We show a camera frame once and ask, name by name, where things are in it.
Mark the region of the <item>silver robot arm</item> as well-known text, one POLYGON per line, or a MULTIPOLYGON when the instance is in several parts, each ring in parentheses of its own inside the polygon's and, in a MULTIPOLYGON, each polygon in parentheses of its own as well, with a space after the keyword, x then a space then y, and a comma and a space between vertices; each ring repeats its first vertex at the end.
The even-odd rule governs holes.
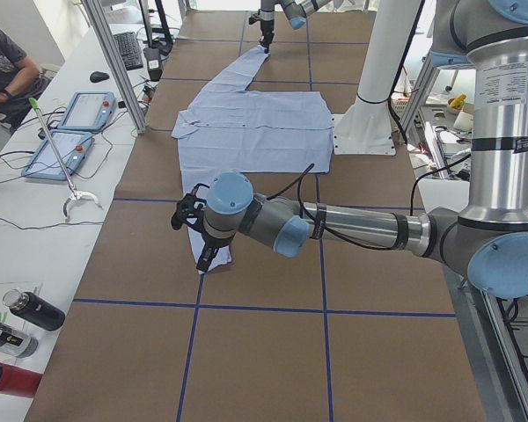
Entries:
POLYGON ((304 0, 302 3, 293 0, 261 0, 260 8, 249 17, 248 23, 260 23, 260 45, 268 53, 275 36, 275 7, 278 4, 291 28, 297 30, 306 24, 313 13, 329 3, 330 0, 304 0))
POLYGON ((465 207, 405 216, 311 204, 258 194, 229 172, 193 211, 203 241, 198 270, 208 271, 237 234, 287 257, 326 237, 411 251, 498 298, 528 295, 528 1, 440 1, 434 30, 435 65, 476 70, 465 207))

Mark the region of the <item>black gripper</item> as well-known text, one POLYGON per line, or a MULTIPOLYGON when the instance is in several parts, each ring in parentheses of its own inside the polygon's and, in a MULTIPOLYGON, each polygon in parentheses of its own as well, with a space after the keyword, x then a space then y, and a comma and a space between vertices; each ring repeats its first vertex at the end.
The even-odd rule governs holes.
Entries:
POLYGON ((196 269, 199 271, 208 271, 219 250, 228 246, 233 238, 234 236, 218 237, 204 230, 202 232, 204 246, 200 257, 197 259, 196 269))
POLYGON ((261 37, 259 40, 260 46, 263 48, 265 54, 269 53, 269 48, 274 38, 275 21, 262 20, 260 22, 261 37))

